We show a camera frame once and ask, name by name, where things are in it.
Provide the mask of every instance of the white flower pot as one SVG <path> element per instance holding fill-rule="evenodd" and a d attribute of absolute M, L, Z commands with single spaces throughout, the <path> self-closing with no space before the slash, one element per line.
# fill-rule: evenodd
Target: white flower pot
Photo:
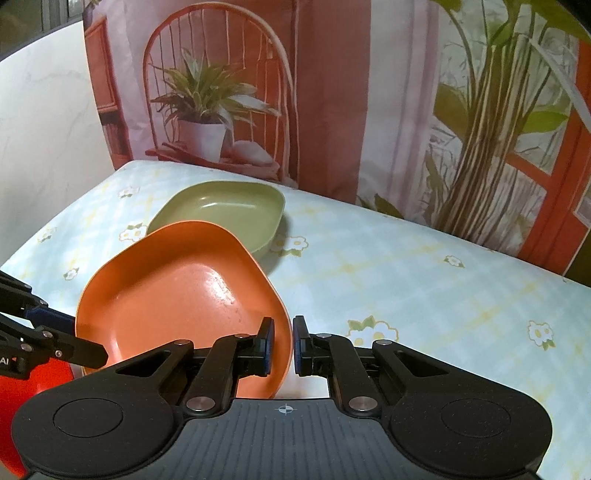
<path fill-rule="evenodd" d="M 178 135 L 187 151 L 204 160 L 219 163 L 226 127 L 222 124 L 196 124 L 180 120 Z"/>

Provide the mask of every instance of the crosshair symbol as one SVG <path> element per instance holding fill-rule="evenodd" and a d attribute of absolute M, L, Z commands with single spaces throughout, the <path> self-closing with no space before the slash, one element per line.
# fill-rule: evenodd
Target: crosshair symbol
<path fill-rule="evenodd" d="M 294 410 L 296 410 L 296 408 L 290 407 L 287 403 L 285 405 L 282 405 L 279 408 L 276 408 L 276 410 L 279 410 L 280 413 L 283 413 L 283 415 L 287 415 L 288 413 L 293 412 Z"/>

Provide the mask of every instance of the red object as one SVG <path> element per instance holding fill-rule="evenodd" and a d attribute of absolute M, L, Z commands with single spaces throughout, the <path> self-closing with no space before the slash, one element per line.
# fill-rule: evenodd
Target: red object
<path fill-rule="evenodd" d="M 36 367 L 29 380 L 0 377 L 0 460 L 13 475 L 20 478 L 26 474 L 12 442 L 11 426 L 15 413 L 31 397 L 73 379 L 70 364 L 53 358 Z"/>

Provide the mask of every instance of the potted plant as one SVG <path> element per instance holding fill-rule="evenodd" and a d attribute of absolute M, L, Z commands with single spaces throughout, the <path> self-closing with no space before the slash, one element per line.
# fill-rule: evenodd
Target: potted plant
<path fill-rule="evenodd" d="M 229 65 L 211 66 L 183 49 L 184 71 L 161 69 L 170 91 L 151 100 L 165 112 L 164 125 L 178 122 L 179 139 L 187 150 L 205 160 L 219 162 L 226 134 L 233 138 L 234 123 L 252 124 L 252 112 L 280 113 L 254 97 L 256 87 L 240 82 Z"/>

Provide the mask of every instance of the printed backdrop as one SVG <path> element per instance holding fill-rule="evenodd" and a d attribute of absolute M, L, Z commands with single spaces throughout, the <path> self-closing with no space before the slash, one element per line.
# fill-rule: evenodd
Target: printed backdrop
<path fill-rule="evenodd" d="M 356 203 L 591 285 L 591 39 L 554 0 L 90 0 L 113 164 Z"/>

